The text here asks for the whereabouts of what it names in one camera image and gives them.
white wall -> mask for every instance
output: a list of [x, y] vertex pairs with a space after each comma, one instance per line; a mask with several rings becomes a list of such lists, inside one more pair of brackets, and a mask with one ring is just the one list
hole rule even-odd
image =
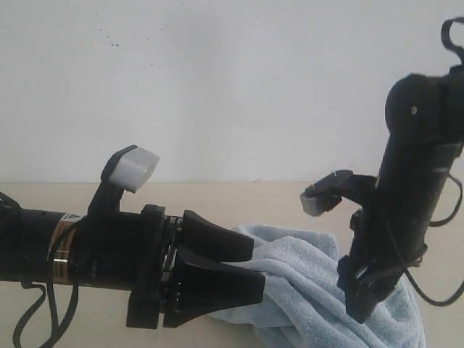
[[375, 173], [390, 87], [446, 73], [440, 27], [464, 15], [462, 0], [0, 8], [0, 182], [97, 181], [132, 143], [161, 156], [155, 181]]

white sensor cap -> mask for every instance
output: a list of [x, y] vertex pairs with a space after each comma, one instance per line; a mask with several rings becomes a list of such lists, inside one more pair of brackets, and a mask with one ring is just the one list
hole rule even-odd
[[109, 182], [136, 193], [150, 179], [159, 160], [156, 154], [137, 147], [120, 158]]

wire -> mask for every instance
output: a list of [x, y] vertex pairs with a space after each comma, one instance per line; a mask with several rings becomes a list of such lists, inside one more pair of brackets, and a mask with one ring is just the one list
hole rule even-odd
[[[462, 183], [454, 178], [453, 176], [450, 175], [450, 177], [453, 179], [454, 182], [456, 182], [460, 188], [460, 199], [458, 200], [458, 203], [456, 204], [456, 206], [458, 207], [460, 205], [460, 201], [462, 200], [462, 195], [463, 195], [463, 185]], [[405, 272], [406, 276], [407, 276], [407, 279], [409, 279], [409, 282], [411, 282], [411, 285], [413, 286], [413, 288], [417, 291], [417, 293], [419, 294], [420, 297], [422, 297], [422, 299], [429, 303], [430, 305], [432, 306], [435, 306], [435, 307], [446, 307], [446, 306], [449, 306], [453, 303], [455, 303], [461, 296], [462, 294], [464, 293], [464, 281], [461, 283], [461, 285], [459, 286], [459, 288], [456, 290], [456, 292], [451, 295], [448, 299], [446, 300], [443, 300], [443, 301], [436, 301], [435, 299], [432, 299], [430, 298], [429, 296], [426, 295], [425, 292], [423, 292], [423, 290], [421, 289], [421, 287], [417, 284], [417, 282], [415, 281], [413, 275], [410, 273], [410, 271], [407, 269], [407, 265], [406, 265], [406, 262], [403, 260], [402, 256], [401, 256], [401, 252], [399, 252], [399, 248], [397, 246], [397, 243], [396, 241], [394, 240], [394, 237], [393, 237], [393, 233], [392, 233], [392, 230], [390, 228], [390, 225], [389, 225], [389, 222], [388, 220], [386, 219], [386, 216], [384, 215], [384, 212], [381, 211], [381, 215], [382, 215], [382, 218], [384, 219], [384, 222], [385, 222], [385, 225], [386, 225], [386, 229], [387, 231], [389, 232], [389, 236], [390, 236], [390, 239], [391, 239], [391, 242], [393, 243], [393, 247], [395, 249], [395, 252], [397, 253], [397, 256], [398, 256], [398, 259], [399, 261], [401, 262], [401, 266], [403, 268], [403, 271]], [[451, 221], [451, 219], [453, 219], [454, 215], [452, 216], [450, 215], [450, 217], [448, 217], [447, 219], [445, 220], [448, 220]]]
[[70, 297], [69, 305], [67, 306], [66, 313], [61, 321], [58, 324], [58, 313], [57, 313], [57, 301], [55, 298], [54, 287], [53, 287], [53, 266], [54, 266], [54, 258], [58, 251], [60, 244], [69, 236], [69, 234], [82, 226], [85, 222], [85, 217], [81, 220], [73, 223], [72, 225], [68, 226], [59, 236], [55, 239], [53, 245], [51, 246], [49, 257], [47, 259], [47, 280], [46, 280], [46, 287], [40, 284], [32, 284], [32, 283], [23, 283], [22, 287], [24, 289], [40, 289], [42, 291], [42, 295], [34, 302], [29, 309], [22, 315], [19, 319], [16, 327], [14, 328], [13, 332], [13, 345], [14, 348], [22, 348], [21, 345], [21, 336], [24, 331], [25, 326], [32, 318], [34, 313], [38, 310], [38, 308], [45, 302], [45, 297], [48, 295], [49, 299], [49, 309], [50, 309], [50, 319], [51, 319], [51, 334], [50, 337], [39, 347], [39, 348], [52, 348], [59, 339], [65, 334], [66, 330], [69, 328], [71, 322], [73, 321], [75, 311], [78, 307], [79, 303], [79, 284], [78, 284], [78, 274], [74, 277], [72, 281], [72, 292]]
[[429, 227], [441, 227], [443, 225], [446, 225], [449, 221], [451, 221], [452, 219], [455, 218], [457, 212], [459, 212], [459, 209], [461, 208], [461, 204], [463, 203], [463, 185], [462, 185], [462, 183], [459, 181], [459, 179], [455, 178], [451, 174], [448, 174], [448, 178], [453, 180], [453, 182], [459, 188], [459, 198], [457, 199], [455, 208], [453, 209], [451, 214], [449, 214], [449, 216], [446, 219], [438, 220], [438, 221], [431, 221], [428, 224]]

towel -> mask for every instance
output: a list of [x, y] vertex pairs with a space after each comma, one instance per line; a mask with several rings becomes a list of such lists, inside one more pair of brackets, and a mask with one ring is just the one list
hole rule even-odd
[[234, 265], [265, 274], [264, 299], [211, 317], [252, 324], [266, 347], [426, 346], [413, 290], [403, 278], [365, 324], [345, 313], [344, 292], [336, 286], [340, 255], [334, 235], [265, 225], [234, 230], [254, 239], [253, 258]]

beige table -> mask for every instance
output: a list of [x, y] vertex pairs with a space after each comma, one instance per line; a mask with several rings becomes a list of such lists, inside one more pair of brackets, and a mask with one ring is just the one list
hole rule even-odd
[[[180, 215], [184, 209], [225, 227], [239, 223], [265, 223], [335, 233], [341, 250], [352, 238], [349, 217], [356, 206], [343, 203], [332, 213], [310, 218], [299, 206], [304, 183], [211, 183], [149, 184], [137, 195], [126, 194], [122, 209], [138, 212], [144, 204], [166, 206], [167, 213]], [[23, 207], [83, 214], [96, 185], [0, 185]], [[438, 213], [445, 216], [455, 198], [448, 188]], [[420, 285], [431, 296], [445, 298], [464, 278], [462, 262], [464, 212], [448, 226], [430, 230], [429, 250], [423, 266], [414, 270]], [[61, 308], [67, 305], [69, 289], [57, 287]], [[12, 347], [17, 319], [36, 300], [38, 292], [22, 290], [19, 284], [0, 283], [0, 347]], [[82, 289], [76, 317], [57, 347], [260, 347], [249, 326], [234, 326], [209, 318], [198, 318], [178, 329], [145, 331], [124, 326], [128, 293]], [[429, 347], [462, 347], [464, 342], [464, 299], [447, 308], [435, 308], [418, 300]], [[25, 347], [37, 347], [49, 334], [49, 314], [42, 308], [24, 335]]]

